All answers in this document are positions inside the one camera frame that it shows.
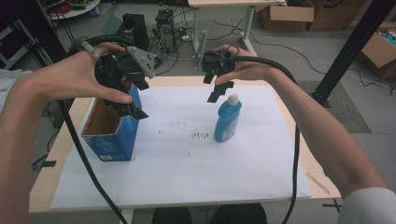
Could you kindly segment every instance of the person's left hand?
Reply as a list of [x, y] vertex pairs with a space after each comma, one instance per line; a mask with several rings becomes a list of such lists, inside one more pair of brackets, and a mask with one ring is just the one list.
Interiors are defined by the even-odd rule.
[[[125, 50], [111, 43], [102, 43], [94, 48], [100, 55], [110, 51]], [[98, 97], [116, 103], [131, 103], [132, 98], [129, 94], [104, 87], [98, 83], [95, 78], [96, 62], [97, 60], [89, 52], [83, 50], [58, 63], [37, 70], [20, 81], [28, 81], [27, 83], [32, 87], [35, 85], [39, 90], [38, 94], [46, 97], [48, 101]]]

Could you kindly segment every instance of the sleeve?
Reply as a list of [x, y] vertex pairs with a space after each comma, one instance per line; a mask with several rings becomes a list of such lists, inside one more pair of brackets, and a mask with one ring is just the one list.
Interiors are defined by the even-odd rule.
[[396, 194], [390, 189], [368, 188], [344, 199], [338, 224], [396, 224]]

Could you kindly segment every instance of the table leg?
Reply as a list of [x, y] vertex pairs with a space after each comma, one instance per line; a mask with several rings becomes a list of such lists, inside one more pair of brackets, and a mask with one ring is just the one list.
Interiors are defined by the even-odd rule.
[[134, 209], [133, 208], [125, 208], [125, 209], [122, 209], [121, 213], [122, 213], [122, 216], [125, 218], [125, 220], [128, 222], [128, 224], [132, 224], [132, 222], [134, 221]]
[[246, 23], [245, 31], [241, 32], [241, 36], [242, 36], [242, 42], [244, 42], [245, 47], [247, 47], [247, 50], [250, 53], [257, 56], [256, 51], [254, 50], [253, 46], [250, 43], [250, 40], [248, 39], [248, 34], [250, 33], [250, 26], [253, 20], [253, 15], [254, 15], [254, 6], [250, 6], [247, 9], [247, 23]]
[[199, 40], [198, 40], [198, 7], [194, 8], [194, 34], [192, 35], [192, 44], [194, 45], [195, 52], [198, 50], [199, 47]]

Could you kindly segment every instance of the paper sheet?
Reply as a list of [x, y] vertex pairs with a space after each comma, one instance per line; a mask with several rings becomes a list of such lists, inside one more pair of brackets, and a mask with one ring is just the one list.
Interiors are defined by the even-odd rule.
[[[81, 138], [93, 170], [118, 206], [289, 200], [294, 143], [270, 86], [238, 86], [216, 104], [213, 86], [140, 91], [148, 119], [140, 120], [133, 159], [100, 161]], [[232, 93], [242, 103], [235, 135], [214, 139], [219, 106]], [[310, 189], [299, 167], [298, 197]], [[51, 208], [108, 207], [76, 149], [69, 153]]]

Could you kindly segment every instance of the dish soap bottle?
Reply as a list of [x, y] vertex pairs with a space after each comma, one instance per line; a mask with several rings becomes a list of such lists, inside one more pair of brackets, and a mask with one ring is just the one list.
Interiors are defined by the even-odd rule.
[[238, 94], [230, 95], [228, 100], [220, 106], [219, 120], [215, 129], [215, 139], [218, 142], [227, 141], [235, 133], [241, 106]]

